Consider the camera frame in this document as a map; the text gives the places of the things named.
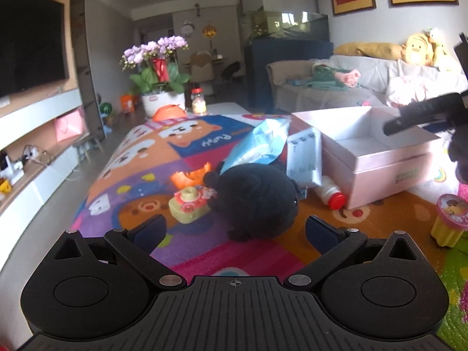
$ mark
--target green ball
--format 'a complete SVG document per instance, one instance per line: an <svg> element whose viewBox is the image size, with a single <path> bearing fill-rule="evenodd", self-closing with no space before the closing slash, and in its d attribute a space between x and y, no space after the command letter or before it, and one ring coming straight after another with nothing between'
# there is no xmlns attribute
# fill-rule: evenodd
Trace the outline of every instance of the green ball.
<svg viewBox="0 0 468 351"><path fill-rule="evenodd" d="M112 104L110 103L102 103L99 107L99 110L102 114L110 115L112 112Z"/></svg>

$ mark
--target orchid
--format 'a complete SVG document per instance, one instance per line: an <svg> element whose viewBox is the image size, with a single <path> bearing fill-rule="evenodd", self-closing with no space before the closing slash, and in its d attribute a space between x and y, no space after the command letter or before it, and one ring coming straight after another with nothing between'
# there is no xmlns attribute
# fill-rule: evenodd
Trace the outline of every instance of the orchid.
<svg viewBox="0 0 468 351"><path fill-rule="evenodd" d="M187 41L180 36L162 37L157 42L133 46L123 52L120 63L123 70L134 69L139 65L140 73L130 75L139 93L153 91L184 91L183 84L190 75L179 73L177 63L170 62L176 50L186 50Z"/></svg>

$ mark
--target gray tile floor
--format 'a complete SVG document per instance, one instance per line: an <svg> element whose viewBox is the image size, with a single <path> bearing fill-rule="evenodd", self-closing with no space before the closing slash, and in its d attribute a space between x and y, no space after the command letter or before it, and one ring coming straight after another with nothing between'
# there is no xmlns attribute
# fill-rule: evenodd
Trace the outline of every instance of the gray tile floor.
<svg viewBox="0 0 468 351"><path fill-rule="evenodd" d="M18 241L0 273L0 345L15 350L31 337L19 304L25 283L62 232L70 227L88 189L123 137L142 122L142 107L122 116L113 133L102 142L104 153L94 149L91 163L82 161L69 176L71 180L62 183Z"/></svg>

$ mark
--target black tv screen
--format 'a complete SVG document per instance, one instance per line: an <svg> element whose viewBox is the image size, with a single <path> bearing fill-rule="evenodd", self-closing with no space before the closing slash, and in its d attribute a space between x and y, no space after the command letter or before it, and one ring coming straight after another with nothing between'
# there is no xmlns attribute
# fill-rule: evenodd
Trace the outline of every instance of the black tv screen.
<svg viewBox="0 0 468 351"><path fill-rule="evenodd" d="M0 97L66 78L63 4L0 0Z"/></svg>

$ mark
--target small stool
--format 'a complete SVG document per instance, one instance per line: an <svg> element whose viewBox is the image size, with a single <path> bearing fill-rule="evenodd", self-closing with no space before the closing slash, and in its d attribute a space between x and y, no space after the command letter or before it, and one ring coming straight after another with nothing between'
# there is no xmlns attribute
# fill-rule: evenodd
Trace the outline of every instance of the small stool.
<svg viewBox="0 0 468 351"><path fill-rule="evenodd" d="M80 151L83 150L83 153L85 154L85 157L88 160L88 162L91 162L91 157L90 157L90 153L88 152L88 149L86 148L86 144L90 141L94 141L94 143L99 148L101 153L104 153L104 149L102 148L101 143L99 142L97 137L92 134L86 135L85 137L81 138L73 145L78 151L78 157L80 156Z"/></svg>

